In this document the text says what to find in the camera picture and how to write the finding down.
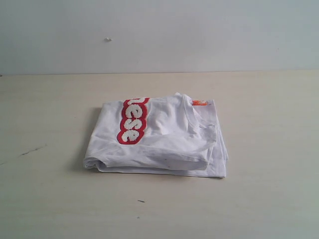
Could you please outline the white t-shirt red lettering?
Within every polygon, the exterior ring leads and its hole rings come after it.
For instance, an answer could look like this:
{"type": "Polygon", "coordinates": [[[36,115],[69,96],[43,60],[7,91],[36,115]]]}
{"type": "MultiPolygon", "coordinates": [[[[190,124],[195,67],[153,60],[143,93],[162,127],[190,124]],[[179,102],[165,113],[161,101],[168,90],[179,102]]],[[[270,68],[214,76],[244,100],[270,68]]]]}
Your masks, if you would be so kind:
{"type": "Polygon", "coordinates": [[[227,149],[214,100],[176,93],[104,103],[83,160],[100,172],[224,178],[227,149]]]}

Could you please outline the small white wall peg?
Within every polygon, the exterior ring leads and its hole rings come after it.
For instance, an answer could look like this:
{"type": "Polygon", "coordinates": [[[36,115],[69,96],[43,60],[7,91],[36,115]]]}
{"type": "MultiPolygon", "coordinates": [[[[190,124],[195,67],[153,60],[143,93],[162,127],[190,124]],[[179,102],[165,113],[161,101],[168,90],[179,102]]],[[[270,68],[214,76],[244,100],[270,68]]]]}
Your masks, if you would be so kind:
{"type": "Polygon", "coordinates": [[[112,39],[111,39],[111,38],[109,38],[109,37],[106,37],[106,38],[104,39],[104,41],[105,41],[105,42],[111,42],[111,41],[112,41],[112,39]]]}

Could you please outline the orange garment tag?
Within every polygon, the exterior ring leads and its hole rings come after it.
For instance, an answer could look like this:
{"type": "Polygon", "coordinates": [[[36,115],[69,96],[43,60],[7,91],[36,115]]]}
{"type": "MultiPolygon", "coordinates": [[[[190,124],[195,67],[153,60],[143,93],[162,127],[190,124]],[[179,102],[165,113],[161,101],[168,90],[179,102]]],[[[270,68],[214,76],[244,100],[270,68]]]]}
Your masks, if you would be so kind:
{"type": "Polygon", "coordinates": [[[193,106],[207,106],[208,102],[204,100],[193,100],[192,101],[193,106]]]}

